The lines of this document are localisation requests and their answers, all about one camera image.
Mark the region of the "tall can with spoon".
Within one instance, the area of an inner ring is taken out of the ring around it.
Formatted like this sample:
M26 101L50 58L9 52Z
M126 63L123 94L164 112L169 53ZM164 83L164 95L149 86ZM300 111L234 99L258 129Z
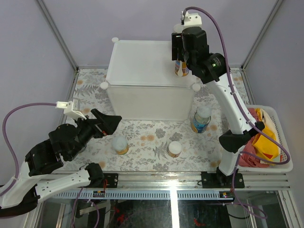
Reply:
M186 63L183 61L179 61L179 60L175 61L174 71L175 71L175 74L179 77L187 76L189 74L189 69L187 68Z

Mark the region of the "white plastic cube cabinet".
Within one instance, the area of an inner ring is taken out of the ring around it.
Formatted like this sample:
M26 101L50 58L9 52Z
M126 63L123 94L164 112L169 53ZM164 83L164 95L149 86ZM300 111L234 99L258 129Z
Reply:
M184 121L200 86L175 66L169 41L116 40L100 87L124 120Z

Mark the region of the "blue can with clear lid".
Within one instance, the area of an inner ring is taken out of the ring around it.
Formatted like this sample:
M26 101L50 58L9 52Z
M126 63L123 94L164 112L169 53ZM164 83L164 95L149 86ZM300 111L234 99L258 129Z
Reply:
M200 106L192 119L191 128L195 133L203 133L206 131L211 121L211 109L206 106Z

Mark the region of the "short orange can white lid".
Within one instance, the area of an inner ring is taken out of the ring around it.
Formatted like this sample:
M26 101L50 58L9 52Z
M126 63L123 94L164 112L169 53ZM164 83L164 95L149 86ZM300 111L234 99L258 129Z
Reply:
M179 157L181 151L182 151L182 145L178 141L173 141L169 143L168 153L171 157L173 158Z

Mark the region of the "orange tall can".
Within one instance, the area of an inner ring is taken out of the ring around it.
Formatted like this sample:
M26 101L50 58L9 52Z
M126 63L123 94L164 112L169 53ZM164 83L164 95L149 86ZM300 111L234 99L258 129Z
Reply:
M182 24L176 24L173 27L174 33L182 33L184 26Z

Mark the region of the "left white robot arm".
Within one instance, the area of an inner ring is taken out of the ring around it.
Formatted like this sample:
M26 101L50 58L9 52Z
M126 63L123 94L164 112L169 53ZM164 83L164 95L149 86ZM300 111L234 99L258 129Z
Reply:
M97 109L91 113L94 119L78 118L75 125L62 124L48 134L49 139L28 152L15 184L0 198L1 217L28 213L39 203L72 188L97 188L104 183L104 173L97 163L63 178L43 180L84 151L91 139L112 135L122 120L119 115L106 115Z

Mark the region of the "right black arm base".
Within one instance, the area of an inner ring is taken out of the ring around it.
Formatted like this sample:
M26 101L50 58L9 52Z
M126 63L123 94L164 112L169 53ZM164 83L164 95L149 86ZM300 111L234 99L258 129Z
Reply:
M201 181L198 183L201 183L202 187L205 189L232 188L233 180L236 189L243 189L245 187L243 175L238 173L238 169L234 179L233 174L226 176L219 168L216 169L216 172L202 171Z

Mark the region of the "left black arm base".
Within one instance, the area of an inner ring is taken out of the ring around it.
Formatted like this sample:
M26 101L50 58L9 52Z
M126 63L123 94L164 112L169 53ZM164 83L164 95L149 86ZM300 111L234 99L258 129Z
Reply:
M86 188L117 188L118 173L104 173L97 163L90 163L85 167L89 174L89 185Z

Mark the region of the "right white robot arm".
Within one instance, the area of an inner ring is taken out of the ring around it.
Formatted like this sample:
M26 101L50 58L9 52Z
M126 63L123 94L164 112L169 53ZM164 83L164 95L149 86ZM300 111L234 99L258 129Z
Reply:
M190 27L171 35L172 59L182 60L191 73L198 77L212 92L226 116L230 129L219 137L223 147L219 174L219 186L228 187L233 183L232 173L237 167L237 158L251 138L264 129L247 110L232 82L225 57L211 53L207 34L200 27Z

